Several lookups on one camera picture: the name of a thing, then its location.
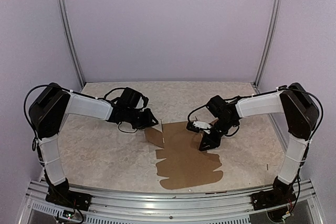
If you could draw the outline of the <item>brown cardboard box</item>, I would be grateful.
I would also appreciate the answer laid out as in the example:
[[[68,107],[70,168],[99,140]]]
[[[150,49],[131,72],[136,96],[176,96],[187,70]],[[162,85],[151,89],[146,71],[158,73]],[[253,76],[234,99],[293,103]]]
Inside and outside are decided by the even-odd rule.
[[[174,122],[162,124],[160,131],[153,127],[144,130],[145,139],[158,147],[155,166],[164,189],[203,186],[223,178],[219,155],[199,151],[202,134],[188,131],[186,126],[186,122]]]

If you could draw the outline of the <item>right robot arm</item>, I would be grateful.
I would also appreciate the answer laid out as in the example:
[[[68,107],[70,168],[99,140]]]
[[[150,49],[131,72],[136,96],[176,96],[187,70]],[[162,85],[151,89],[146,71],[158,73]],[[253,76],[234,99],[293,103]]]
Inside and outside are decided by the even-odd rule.
[[[281,86],[274,91],[254,95],[237,95],[224,99],[212,97],[205,107],[216,119],[213,124],[192,122],[203,131],[199,150],[208,151],[220,146],[229,130],[239,128],[240,121],[257,115],[281,114],[287,126],[287,147],[282,166],[269,192],[273,205],[281,204],[289,196],[289,188],[295,182],[305,162],[310,142],[322,119],[322,106],[318,98],[298,82]]]

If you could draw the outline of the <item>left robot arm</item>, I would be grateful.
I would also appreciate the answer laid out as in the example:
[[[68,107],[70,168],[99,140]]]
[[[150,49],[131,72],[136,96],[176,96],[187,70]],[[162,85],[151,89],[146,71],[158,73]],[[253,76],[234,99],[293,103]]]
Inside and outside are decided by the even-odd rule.
[[[57,83],[42,84],[42,89],[30,105],[24,107],[25,118],[34,133],[32,149],[37,152],[44,169],[50,195],[66,206],[73,201],[73,193],[60,160],[58,138],[69,115],[85,116],[120,125],[128,123],[134,132],[158,125],[148,108],[149,98],[137,90],[120,87],[119,97],[109,100],[93,97],[61,87]]]

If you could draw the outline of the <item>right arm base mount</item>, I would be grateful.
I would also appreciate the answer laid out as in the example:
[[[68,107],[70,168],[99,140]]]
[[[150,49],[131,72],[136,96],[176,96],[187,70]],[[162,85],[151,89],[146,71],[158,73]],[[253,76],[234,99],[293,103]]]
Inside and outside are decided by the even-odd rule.
[[[285,195],[280,190],[262,190],[250,196],[254,210],[277,207],[287,203],[294,203],[296,195],[291,189]]]

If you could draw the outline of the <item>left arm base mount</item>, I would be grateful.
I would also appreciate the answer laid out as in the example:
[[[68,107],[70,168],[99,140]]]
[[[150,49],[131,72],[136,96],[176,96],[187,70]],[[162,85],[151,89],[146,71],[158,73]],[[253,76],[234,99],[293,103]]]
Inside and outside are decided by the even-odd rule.
[[[72,208],[80,211],[88,211],[92,196],[90,194],[76,191],[68,191],[67,195],[61,196],[59,193],[51,191],[47,193],[45,200],[55,205]]]

